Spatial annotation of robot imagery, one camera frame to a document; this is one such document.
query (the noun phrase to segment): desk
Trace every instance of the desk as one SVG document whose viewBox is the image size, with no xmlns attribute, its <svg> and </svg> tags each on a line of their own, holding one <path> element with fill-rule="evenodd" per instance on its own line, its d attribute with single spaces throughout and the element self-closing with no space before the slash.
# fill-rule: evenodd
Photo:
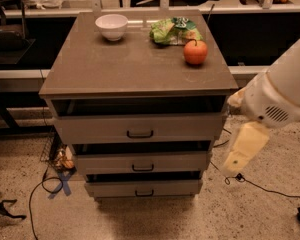
<svg viewBox="0 0 300 240">
<path fill-rule="evenodd" d="M 237 84 L 199 11 L 124 14 L 127 33 L 109 42 L 80 13 L 39 95 L 92 197 L 198 194 Z M 172 16 L 205 36 L 204 64 L 149 39 L 151 23 Z"/>
</svg>

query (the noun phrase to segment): drawer handle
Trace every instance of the drawer handle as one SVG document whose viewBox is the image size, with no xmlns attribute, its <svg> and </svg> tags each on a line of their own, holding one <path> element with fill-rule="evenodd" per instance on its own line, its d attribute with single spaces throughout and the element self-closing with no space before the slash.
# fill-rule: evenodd
<svg viewBox="0 0 300 240">
<path fill-rule="evenodd" d="M 153 130 L 149 134 L 133 134 L 130 133 L 130 131 L 127 131 L 127 137 L 130 139 L 146 139 L 146 138 L 151 138 L 153 136 Z"/>
<path fill-rule="evenodd" d="M 136 168 L 134 164 L 132 165 L 132 170 L 134 172 L 152 172 L 154 169 L 154 164 L 151 165 L 151 168 Z"/>
<path fill-rule="evenodd" d="M 149 194 L 148 193 L 139 194 L 138 190 L 136 190 L 134 193 L 135 193 L 136 197 L 147 197 L 147 196 L 153 196 L 154 190 L 152 189 L 151 193 L 149 193 Z"/>
</svg>

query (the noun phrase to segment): speckled floor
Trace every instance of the speckled floor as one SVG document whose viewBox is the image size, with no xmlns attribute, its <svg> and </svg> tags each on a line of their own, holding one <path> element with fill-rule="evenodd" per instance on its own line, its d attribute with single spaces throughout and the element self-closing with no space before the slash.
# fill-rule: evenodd
<svg viewBox="0 0 300 240">
<path fill-rule="evenodd" d="M 231 131 L 243 121 L 240 115 L 229 117 L 225 128 Z M 218 143 L 228 138 L 223 132 Z M 0 137 L 0 201 L 17 199 L 6 208 L 12 214 L 27 215 L 25 220 L 0 215 L 0 239 L 35 239 L 29 199 L 47 168 L 40 161 L 46 141 L 45 134 Z M 214 148 L 215 165 L 220 166 L 226 148 Z M 49 169 L 48 175 L 56 173 Z M 300 195 L 300 122 L 271 130 L 270 142 L 243 175 L 264 188 Z M 45 186 L 55 189 L 58 184 L 52 180 Z M 39 185 L 31 202 L 40 240 L 300 240 L 299 206 L 300 198 L 267 193 L 248 182 L 231 180 L 227 185 L 213 166 L 206 172 L 200 194 L 193 198 L 110 198 L 96 202 L 85 191 L 81 176 L 74 174 L 56 195 Z"/>
</svg>

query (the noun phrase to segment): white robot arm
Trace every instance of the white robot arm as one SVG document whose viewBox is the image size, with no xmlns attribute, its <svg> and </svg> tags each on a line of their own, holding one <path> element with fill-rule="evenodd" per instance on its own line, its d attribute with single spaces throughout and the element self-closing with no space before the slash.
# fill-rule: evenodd
<svg viewBox="0 0 300 240">
<path fill-rule="evenodd" d="M 300 120 L 300 39 L 228 103 L 250 120 L 233 135 L 221 168 L 225 176 L 235 176 L 266 145 L 268 128 Z"/>
</svg>

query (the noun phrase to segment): gray drawer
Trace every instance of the gray drawer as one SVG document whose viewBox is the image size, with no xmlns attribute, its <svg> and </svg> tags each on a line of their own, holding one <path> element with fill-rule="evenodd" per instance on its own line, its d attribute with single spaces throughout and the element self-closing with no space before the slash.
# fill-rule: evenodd
<svg viewBox="0 0 300 240">
<path fill-rule="evenodd" d="M 214 140 L 223 116 L 216 114 L 64 117 L 54 120 L 65 144 Z"/>
<path fill-rule="evenodd" d="M 104 197 L 150 197 L 193 196 L 199 194 L 202 180 L 142 181 L 86 183 L 85 188 L 94 198 Z"/>
<path fill-rule="evenodd" d="M 207 169 L 211 153 L 175 152 L 155 154 L 78 155 L 75 165 L 81 175 L 200 171 Z"/>
</svg>

